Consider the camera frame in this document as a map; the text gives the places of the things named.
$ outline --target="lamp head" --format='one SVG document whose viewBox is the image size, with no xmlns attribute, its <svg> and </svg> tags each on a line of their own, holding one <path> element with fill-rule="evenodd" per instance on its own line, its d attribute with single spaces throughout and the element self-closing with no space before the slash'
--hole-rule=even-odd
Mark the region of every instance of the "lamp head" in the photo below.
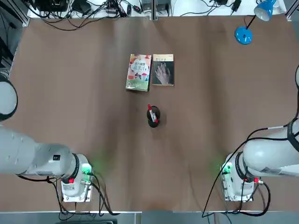
<svg viewBox="0 0 299 224">
<path fill-rule="evenodd" d="M 265 0 L 257 5 L 254 14 L 261 20 L 269 21 L 273 13 L 273 5 L 276 0 Z"/>
</svg>

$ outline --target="white robotic arm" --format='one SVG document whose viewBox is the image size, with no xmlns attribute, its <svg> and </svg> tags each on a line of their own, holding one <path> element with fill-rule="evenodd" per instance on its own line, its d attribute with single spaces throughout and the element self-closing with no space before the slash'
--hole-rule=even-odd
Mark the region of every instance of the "white robotic arm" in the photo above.
<svg viewBox="0 0 299 224">
<path fill-rule="evenodd" d="M 15 88 L 0 75 L 0 121 L 18 106 Z M 64 201 L 91 200 L 92 168 L 85 156 L 60 144 L 36 143 L 32 138 L 0 125 L 0 173 L 61 178 Z"/>
<path fill-rule="evenodd" d="M 299 90 L 298 67 L 295 81 Z M 299 120 L 292 120 L 280 132 L 267 136 L 268 140 L 250 140 L 245 144 L 243 152 L 231 159 L 232 154 L 228 155 L 221 174 L 226 201 L 245 202 L 251 198 L 255 177 L 299 176 L 299 135 L 295 135 L 298 132 Z"/>
</svg>

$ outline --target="wooden table surface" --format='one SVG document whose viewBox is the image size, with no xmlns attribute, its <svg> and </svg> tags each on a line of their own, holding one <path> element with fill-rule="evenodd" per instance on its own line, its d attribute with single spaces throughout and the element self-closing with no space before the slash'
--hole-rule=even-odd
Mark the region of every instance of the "wooden table surface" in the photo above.
<svg viewBox="0 0 299 224">
<path fill-rule="evenodd" d="M 283 15 L 256 19 L 248 46 L 234 37 L 242 25 L 239 16 L 127 18 L 64 32 L 31 20 L 11 70 L 19 106 L 4 125 L 86 155 L 105 179 L 112 210 L 201 211 L 226 156 L 251 131 L 285 124 L 296 111 L 292 24 Z M 174 54 L 174 87 L 126 91 L 133 53 Z M 148 103 L 162 113 L 156 129 L 147 124 Z M 271 210 L 299 210 L 298 179 L 264 180 Z M 0 182 L 0 211 L 59 210 L 49 184 L 13 175 Z M 243 208 L 262 210 L 260 195 Z M 95 191 L 78 206 L 97 209 Z M 207 209 L 225 210 L 219 182 Z"/>
</svg>

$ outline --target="book cover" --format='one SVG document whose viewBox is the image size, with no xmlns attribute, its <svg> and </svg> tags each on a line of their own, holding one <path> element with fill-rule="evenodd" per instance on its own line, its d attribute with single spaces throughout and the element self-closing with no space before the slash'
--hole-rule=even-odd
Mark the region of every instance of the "book cover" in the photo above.
<svg viewBox="0 0 299 224">
<path fill-rule="evenodd" d="M 130 57 L 127 90 L 148 91 L 150 79 L 151 55 L 133 55 Z"/>
<path fill-rule="evenodd" d="M 154 55 L 153 69 L 153 85 L 174 85 L 173 55 Z"/>
</svg>

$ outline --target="red pen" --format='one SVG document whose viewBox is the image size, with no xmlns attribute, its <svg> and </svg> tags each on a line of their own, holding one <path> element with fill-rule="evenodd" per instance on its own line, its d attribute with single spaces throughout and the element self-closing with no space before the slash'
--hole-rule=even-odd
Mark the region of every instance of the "red pen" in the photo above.
<svg viewBox="0 0 299 224">
<path fill-rule="evenodd" d="M 149 113 L 150 113 L 150 116 L 151 116 L 151 119 L 153 120 L 153 122 L 158 123 L 158 119 L 157 119 L 155 113 L 153 113 L 151 106 L 149 104 L 148 104 L 148 109 L 149 109 Z"/>
</svg>

